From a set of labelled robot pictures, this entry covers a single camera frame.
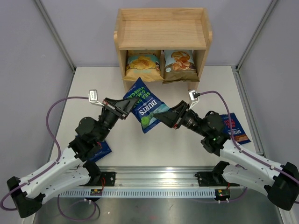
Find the light blue cassava chips bag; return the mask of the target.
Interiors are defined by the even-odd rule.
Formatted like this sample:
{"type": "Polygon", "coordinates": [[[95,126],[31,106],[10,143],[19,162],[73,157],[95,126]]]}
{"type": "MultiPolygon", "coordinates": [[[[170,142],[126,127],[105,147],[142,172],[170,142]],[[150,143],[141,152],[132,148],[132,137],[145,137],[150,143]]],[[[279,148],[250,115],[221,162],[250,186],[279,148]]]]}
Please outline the light blue cassava chips bag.
{"type": "Polygon", "coordinates": [[[163,84],[199,81],[192,50],[164,50],[164,59],[163,84]]]}

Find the blue spicy sweet chilli bag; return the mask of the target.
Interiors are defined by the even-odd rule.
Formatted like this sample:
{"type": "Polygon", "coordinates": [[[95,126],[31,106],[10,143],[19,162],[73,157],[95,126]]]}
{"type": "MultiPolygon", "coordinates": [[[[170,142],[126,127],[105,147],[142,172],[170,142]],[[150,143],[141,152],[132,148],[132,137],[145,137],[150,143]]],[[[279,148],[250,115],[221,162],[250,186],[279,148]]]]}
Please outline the blue spicy sweet chilli bag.
{"type": "Polygon", "coordinates": [[[105,140],[102,142],[98,142],[98,145],[100,146],[100,150],[95,155],[93,155],[89,159],[89,161],[97,162],[98,160],[102,159],[103,157],[112,152],[110,146],[105,140]]]}

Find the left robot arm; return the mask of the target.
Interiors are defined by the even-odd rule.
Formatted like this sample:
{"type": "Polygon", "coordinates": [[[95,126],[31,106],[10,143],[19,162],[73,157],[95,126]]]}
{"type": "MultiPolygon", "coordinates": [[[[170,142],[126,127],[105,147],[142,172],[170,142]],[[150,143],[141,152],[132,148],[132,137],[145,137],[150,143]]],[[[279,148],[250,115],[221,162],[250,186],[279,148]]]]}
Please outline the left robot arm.
{"type": "Polygon", "coordinates": [[[101,106],[98,120],[84,117],[76,128],[76,137],[65,150],[58,150],[55,160],[49,161],[35,172],[7,180],[8,195],[12,198],[21,218],[26,218],[51,198],[75,186],[97,185],[101,180],[100,168],[90,159],[100,151],[103,142],[116,122],[124,120],[132,112],[139,97],[128,99],[105,98],[100,102],[89,93],[90,103],[101,106]]]}

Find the yellow kettle chips bag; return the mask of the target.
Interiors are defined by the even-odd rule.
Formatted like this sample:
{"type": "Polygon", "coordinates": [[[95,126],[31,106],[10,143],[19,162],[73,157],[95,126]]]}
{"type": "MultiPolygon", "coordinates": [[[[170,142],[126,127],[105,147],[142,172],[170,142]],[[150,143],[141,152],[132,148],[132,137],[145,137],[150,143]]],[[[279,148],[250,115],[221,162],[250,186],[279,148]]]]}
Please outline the yellow kettle chips bag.
{"type": "Polygon", "coordinates": [[[164,81],[160,68],[161,50],[128,50],[124,81],[164,81]]]}

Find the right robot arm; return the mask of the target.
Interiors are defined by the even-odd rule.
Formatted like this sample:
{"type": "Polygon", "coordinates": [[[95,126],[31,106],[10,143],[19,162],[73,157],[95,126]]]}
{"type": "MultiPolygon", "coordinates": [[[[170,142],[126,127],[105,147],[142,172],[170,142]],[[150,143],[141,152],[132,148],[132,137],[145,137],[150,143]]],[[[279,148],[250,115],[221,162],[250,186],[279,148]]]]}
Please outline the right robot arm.
{"type": "Polygon", "coordinates": [[[275,206],[290,210],[299,196],[299,170],[287,162],[271,161],[239,145],[224,132],[225,123],[221,116],[209,111],[204,118],[189,108],[185,101],[166,112],[155,113],[154,117],[169,128],[184,126],[203,136],[201,144],[211,154],[240,165],[220,161],[213,169],[212,180],[218,185],[235,183],[267,196],[275,206]]]}

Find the blue sea salt vinegar bag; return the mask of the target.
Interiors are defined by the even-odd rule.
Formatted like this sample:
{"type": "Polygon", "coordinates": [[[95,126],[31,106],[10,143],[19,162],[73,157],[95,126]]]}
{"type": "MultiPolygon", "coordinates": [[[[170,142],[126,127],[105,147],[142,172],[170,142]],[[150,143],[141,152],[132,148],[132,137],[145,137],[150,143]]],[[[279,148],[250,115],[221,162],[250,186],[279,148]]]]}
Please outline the blue sea salt vinegar bag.
{"type": "Polygon", "coordinates": [[[140,122],[143,133],[147,133],[160,123],[160,121],[154,117],[155,113],[167,112],[170,109],[149,90],[141,78],[135,81],[123,97],[123,99],[129,98],[139,98],[132,113],[140,122]]]}

